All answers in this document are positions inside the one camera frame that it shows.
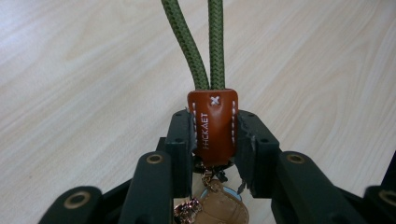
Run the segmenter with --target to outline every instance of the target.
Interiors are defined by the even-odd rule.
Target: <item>leather keychain fob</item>
[[[236,91],[192,91],[188,95],[197,148],[205,167],[228,164],[236,151],[238,95]]]

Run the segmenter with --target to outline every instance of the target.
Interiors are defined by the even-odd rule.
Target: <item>wooden table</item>
[[[207,2],[180,4],[208,69]],[[396,148],[396,2],[224,7],[240,109],[334,185],[378,185]],[[1,223],[37,223],[68,189],[131,178],[194,89],[161,1],[1,1],[0,56]],[[275,223],[270,200],[243,198],[250,223]]]

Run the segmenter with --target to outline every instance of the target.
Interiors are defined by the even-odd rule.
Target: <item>keychain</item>
[[[202,196],[175,207],[175,221],[181,224],[246,224],[248,210],[238,193],[223,187],[224,169],[231,166],[236,151],[238,95],[225,88],[222,0],[208,0],[210,86],[205,66],[184,20],[177,0],[162,0],[166,16],[181,46],[194,80],[188,95],[195,146],[206,190]]]

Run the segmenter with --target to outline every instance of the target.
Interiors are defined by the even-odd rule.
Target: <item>metal ring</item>
[[[378,196],[382,199],[382,201],[393,205],[396,207],[396,192],[393,190],[384,190],[378,192]]]
[[[150,164],[157,164],[163,162],[163,156],[159,154],[153,154],[149,156],[146,161]]]
[[[78,196],[82,196],[82,200],[78,202],[73,202],[73,199],[76,199]],[[76,209],[80,208],[82,205],[86,204],[90,201],[91,194],[88,191],[82,190],[70,195],[66,201],[64,201],[64,207],[67,209]]]
[[[287,157],[288,161],[291,161],[293,163],[297,163],[297,164],[302,164],[305,162],[305,159],[297,154],[289,154]]]

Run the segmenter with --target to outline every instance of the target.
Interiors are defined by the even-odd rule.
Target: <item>green braided cord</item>
[[[209,81],[205,71],[204,62],[195,45],[189,27],[184,20],[180,5],[177,0],[162,0],[166,17],[171,24],[177,42],[183,50],[184,56],[192,73],[196,90],[209,90]]]
[[[223,90],[225,89],[223,3],[222,0],[208,0],[208,5],[210,84],[212,90]]]

